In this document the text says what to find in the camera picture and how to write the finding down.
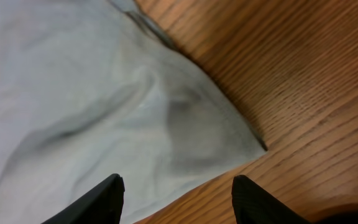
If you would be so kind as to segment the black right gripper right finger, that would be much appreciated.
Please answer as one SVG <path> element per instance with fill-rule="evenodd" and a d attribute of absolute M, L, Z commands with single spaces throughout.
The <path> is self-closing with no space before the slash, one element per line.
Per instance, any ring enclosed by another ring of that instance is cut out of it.
<path fill-rule="evenodd" d="M 245 175 L 233 178 L 231 195 L 237 224 L 309 224 Z"/>

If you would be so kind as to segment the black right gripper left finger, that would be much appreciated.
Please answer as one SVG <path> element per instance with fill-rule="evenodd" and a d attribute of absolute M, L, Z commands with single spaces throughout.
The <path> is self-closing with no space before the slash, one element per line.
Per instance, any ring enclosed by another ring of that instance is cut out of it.
<path fill-rule="evenodd" d="M 42 224 L 118 224 L 124 205 L 124 181 L 112 174 Z"/>

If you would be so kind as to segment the light blue printed t-shirt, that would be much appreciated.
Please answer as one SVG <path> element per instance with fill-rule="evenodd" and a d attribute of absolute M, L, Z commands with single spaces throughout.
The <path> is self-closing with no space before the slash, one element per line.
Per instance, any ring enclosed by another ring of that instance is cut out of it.
<path fill-rule="evenodd" d="M 0 223 L 42 223 L 111 174 L 123 223 L 265 149 L 133 1 L 0 1 Z"/>

